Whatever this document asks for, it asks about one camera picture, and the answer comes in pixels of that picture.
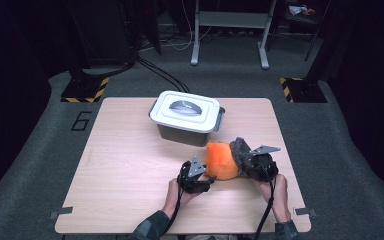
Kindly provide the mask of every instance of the yellow black hazard tape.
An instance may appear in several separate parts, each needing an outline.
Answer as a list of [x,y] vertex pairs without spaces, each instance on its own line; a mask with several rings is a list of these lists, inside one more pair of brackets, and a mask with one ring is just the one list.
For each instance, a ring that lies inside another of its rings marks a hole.
[[280,78],[280,84],[282,84],[283,93],[285,94],[286,101],[294,102],[291,95],[291,90],[288,87],[287,80],[302,81],[302,78]]
[[97,90],[96,94],[93,97],[88,97],[88,98],[61,97],[61,102],[71,102],[71,103],[98,102],[102,94],[104,93],[104,90],[105,90],[105,87],[107,86],[108,81],[109,81],[109,78],[105,78],[104,80],[102,80],[101,84],[99,85],[99,89]]

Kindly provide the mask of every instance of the hand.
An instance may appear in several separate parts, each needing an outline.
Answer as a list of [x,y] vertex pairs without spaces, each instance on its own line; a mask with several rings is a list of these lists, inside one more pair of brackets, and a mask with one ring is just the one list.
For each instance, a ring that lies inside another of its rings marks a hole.
[[[170,219],[173,216],[174,209],[176,208],[177,195],[179,191],[179,184],[177,179],[174,178],[168,183],[167,197],[163,209],[161,209]],[[183,192],[180,199],[180,208],[185,207],[190,200],[200,195],[201,193],[187,193]]]
[[[263,194],[264,200],[269,201],[271,197],[270,183],[254,181],[255,185]],[[291,213],[288,209],[288,181],[282,174],[277,174],[272,180],[273,186],[276,184],[273,193],[273,213],[278,223],[288,222],[291,220]]]

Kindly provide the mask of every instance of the container handle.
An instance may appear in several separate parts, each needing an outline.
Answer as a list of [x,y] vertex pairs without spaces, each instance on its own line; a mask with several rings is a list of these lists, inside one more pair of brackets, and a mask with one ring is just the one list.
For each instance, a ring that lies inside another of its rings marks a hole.
[[202,109],[195,103],[179,100],[170,105],[170,109],[181,114],[197,114],[201,115]]

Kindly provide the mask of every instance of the person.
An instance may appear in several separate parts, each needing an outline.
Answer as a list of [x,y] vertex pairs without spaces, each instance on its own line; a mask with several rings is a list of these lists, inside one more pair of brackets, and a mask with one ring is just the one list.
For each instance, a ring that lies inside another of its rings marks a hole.
[[[270,184],[267,182],[259,182],[252,180],[257,188],[262,193],[264,199],[269,201],[271,197],[271,188]],[[275,184],[275,189],[273,193],[273,214],[276,218],[275,223],[275,238],[278,240],[283,239],[299,239],[298,231],[295,227],[293,220],[291,219],[291,213],[288,209],[288,183],[287,179],[282,174],[277,174],[276,178],[273,179],[273,184]],[[142,221],[132,234],[127,236],[127,239],[160,239],[164,235],[164,231],[167,228],[170,219],[172,218],[178,195],[179,185],[177,179],[172,179],[168,184],[168,191],[166,201],[161,210],[156,211],[154,214]],[[200,195],[200,193],[187,193],[184,192],[180,199],[180,209],[185,207],[193,198]],[[197,240],[197,239],[237,239],[236,236],[232,235],[216,235],[216,236],[204,236],[197,235],[187,239]]]

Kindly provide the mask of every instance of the orange object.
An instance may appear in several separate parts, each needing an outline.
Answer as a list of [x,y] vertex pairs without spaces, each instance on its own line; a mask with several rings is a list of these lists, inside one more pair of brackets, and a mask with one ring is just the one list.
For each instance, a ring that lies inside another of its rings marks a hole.
[[238,166],[233,159],[229,143],[207,143],[205,175],[229,180],[238,176]]

